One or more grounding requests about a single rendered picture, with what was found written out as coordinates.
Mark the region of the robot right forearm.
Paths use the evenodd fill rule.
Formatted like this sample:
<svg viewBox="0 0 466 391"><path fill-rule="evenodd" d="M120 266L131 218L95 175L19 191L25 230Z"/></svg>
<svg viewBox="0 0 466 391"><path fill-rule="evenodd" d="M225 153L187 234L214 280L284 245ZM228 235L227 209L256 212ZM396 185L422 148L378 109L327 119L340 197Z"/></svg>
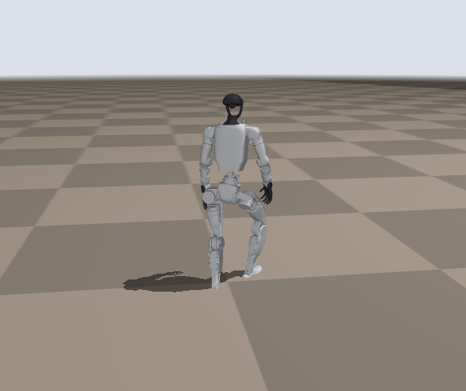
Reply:
<svg viewBox="0 0 466 391"><path fill-rule="evenodd" d="M269 162L269 158L268 158L268 157L267 157L267 160L268 160L268 162ZM270 162L269 162L269 164L268 164L267 166L260 167L260 170L261 170L261 172L262 172L262 179L263 179L262 183L267 187L267 184L268 184L269 182L272 182L272 183L273 183L273 181L271 180L272 177L271 177Z"/></svg>

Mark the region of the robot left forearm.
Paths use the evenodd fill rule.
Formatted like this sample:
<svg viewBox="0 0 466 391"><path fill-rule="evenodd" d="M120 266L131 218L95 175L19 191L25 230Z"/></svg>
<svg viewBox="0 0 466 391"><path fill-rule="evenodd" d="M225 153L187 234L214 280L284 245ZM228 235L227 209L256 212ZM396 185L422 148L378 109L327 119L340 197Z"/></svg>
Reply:
<svg viewBox="0 0 466 391"><path fill-rule="evenodd" d="M199 170L200 170L200 182L201 182L200 188L201 188L201 185L203 185L205 187L205 190L207 190L208 188L210 188L210 177L209 177L210 167L201 165L199 163Z"/></svg>

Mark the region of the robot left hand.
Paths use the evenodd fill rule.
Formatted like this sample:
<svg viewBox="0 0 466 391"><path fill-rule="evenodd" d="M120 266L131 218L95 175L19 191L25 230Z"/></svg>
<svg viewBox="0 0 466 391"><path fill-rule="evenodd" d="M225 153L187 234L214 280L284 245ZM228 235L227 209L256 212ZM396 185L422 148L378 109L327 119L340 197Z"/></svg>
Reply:
<svg viewBox="0 0 466 391"><path fill-rule="evenodd" d="M201 191L202 193L205 192L205 187L203 185L201 185ZM204 205L204 209L207 211L207 204L203 201L203 205Z"/></svg>

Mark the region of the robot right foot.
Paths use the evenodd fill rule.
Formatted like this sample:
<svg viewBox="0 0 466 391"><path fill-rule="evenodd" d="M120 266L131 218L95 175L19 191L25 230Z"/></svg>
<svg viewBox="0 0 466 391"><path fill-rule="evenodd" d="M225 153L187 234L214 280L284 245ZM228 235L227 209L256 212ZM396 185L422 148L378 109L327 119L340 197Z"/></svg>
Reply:
<svg viewBox="0 0 466 391"><path fill-rule="evenodd" d="M242 278L249 278L249 277L251 277L253 275L256 275L256 274L258 274L260 272L262 272L262 267L261 266L254 266L253 273L250 276L248 276L248 271L247 271L246 274L242 275Z"/></svg>

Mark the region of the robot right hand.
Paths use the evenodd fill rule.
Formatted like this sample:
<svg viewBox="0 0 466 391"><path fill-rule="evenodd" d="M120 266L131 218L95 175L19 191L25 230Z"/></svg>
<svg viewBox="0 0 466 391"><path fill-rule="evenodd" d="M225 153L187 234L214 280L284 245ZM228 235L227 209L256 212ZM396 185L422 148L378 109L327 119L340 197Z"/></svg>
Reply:
<svg viewBox="0 0 466 391"><path fill-rule="evenodd" d="M272 189L271 189L272 188L272 182L269 182L267 184L267 187L264 184L263 184L263 186L264 187L260 190L260 192L262 192L264 190L265 193L260 199L263 199L266 196L266 198L262 202L266 201L265 203L267 203L269 201L267 203L267 204L269 204L272 201Z"/></svg>

